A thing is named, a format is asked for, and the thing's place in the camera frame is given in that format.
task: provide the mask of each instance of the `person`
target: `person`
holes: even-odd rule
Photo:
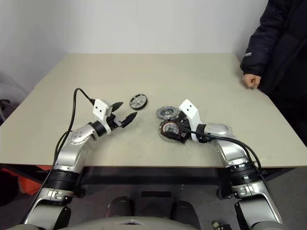
[[[307,0],[269,0],[240,67],[307,146]]]

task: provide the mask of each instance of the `jacket sleeve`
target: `jacket sleeve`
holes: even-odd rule
[[[269,0],[260,18],[260,26],[250,37],[246,54],[241,62],[240,67],[244,74],[250,73],[262,77],[274,46],[283,31],[291,3],[291,0]]]

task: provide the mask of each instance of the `beige table surface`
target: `beige table surface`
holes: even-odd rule
[[[210,144],[168,143],[158,136],[155,115],[165,105],[189,99],[205,123],[232,127],[265,167],[307,165],[307,148],[270,99],[240,82],[239,62],[230,54],[71,54],[29,94],[0,127],[0,162],[50,165],[55,145],[67,130],[77,87],[90,97],[123,101],[115,112],[133,112],[138,93],[149,103],[127,128],[99,141],[86,164],[92,166],[221,167]],[[92,106],[79,94],[74,128],[94,121]]]

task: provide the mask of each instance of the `human hand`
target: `human hand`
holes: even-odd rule
[[[249,88],[258,88],[260,84],[261,77],[254,75],[254,74],[244,74],[242,78],[243,82]]]

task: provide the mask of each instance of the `white wall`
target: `white wall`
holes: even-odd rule
[[[0,71],[31,91],[67,52],[244,54],[268,0],[0,0]]]

